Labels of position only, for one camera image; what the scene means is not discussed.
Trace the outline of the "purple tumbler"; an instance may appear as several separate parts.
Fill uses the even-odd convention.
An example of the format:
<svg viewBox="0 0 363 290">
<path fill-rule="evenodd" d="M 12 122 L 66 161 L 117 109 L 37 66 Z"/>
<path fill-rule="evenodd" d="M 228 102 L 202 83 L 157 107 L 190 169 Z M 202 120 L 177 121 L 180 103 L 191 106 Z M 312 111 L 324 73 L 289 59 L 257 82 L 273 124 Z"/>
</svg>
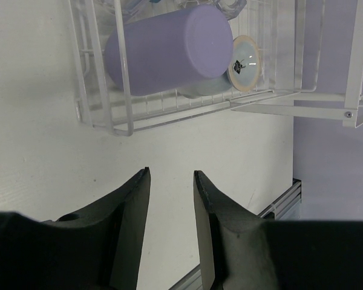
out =
<svg viewBox="0 0 363 290">
<path fill-rule="evenodd" d="M 198 5 L 124 26 L 131 95 L 145 96 L 214 79 L 233 54 L 232 30 L 212 5 Z"/>
</svg>

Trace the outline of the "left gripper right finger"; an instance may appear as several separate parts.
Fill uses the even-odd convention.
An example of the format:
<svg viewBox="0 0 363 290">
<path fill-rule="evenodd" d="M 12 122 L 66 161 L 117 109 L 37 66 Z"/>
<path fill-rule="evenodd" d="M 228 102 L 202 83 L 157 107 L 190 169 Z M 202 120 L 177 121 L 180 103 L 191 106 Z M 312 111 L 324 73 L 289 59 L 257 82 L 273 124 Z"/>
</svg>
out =
<svg viewBox="0 0 363 290">
<path fill-rule="evenodd" d="M 261 218 L 194 172 L 204 289 L 363 289 L 363 221 Z"/>
</svg>

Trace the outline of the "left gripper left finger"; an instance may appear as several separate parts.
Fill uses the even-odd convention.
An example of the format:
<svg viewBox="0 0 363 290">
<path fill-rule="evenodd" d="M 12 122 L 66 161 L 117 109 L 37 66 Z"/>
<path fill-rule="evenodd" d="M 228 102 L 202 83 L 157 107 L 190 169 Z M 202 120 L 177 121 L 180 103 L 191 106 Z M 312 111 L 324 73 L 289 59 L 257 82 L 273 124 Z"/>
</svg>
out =
<svg viewBox="0 0 363 290">
<path fill-rule="evenodd" d="M 144 168 L 56 221 L 0 211 L 0 289 L 136 289 L 150 189 Z"/>
</svg>

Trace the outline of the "pale blue teacup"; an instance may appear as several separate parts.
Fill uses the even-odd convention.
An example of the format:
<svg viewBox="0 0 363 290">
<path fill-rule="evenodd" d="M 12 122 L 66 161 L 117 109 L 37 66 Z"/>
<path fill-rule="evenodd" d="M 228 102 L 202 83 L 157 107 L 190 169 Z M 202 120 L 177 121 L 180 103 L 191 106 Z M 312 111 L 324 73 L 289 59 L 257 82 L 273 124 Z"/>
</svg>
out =
<svg viewBox="0 0 363 290">
<path fill-rule="evenodd" d="M 261 61 L 257 44 L 246 35 L 234 39 L 234 52 L 226 72 L 215 79 L 204 80 L 178 89 L 178 93 L 191 99 L 217 95 L 232 88 L 248 92 L 258 82 Z"/>
</svg>

